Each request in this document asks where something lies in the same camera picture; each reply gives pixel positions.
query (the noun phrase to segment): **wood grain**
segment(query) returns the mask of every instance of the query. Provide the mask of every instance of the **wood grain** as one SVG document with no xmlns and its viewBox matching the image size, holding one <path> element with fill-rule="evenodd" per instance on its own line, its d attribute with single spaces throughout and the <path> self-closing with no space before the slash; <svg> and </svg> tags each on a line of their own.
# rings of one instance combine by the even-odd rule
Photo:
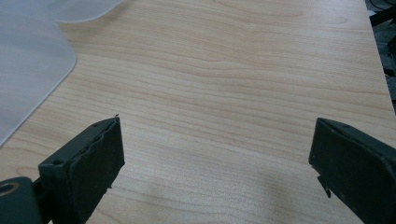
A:
<svg viewBox="0 0 396 224">
<path fill-rule="evenodd" d="M 318 117 L 396 147 L 363 1 L 126 0 L 61 28 L 77 66 L 1 147 L 1 179 L 120 114 L 126 164 L 90 223 L 361 223 L 308 155 Z"/>
</svg>

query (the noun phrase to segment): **desk surface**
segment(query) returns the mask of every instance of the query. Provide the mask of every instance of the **desk surface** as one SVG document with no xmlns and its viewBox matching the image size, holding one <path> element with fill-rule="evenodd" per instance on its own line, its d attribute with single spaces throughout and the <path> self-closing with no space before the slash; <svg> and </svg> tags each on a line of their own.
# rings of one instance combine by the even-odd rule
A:
<svg viewBox="0 0 396 224">
<path fill-rule="evenodd" d="M 361 223 L 308 155 L 318 117 L 396 147 L 362 0 L 124 1 L 61 28 L 77 66 L 1 147 L 1 179 L 120 114 L 126 164 L 90 223 Z"/>
</svg>

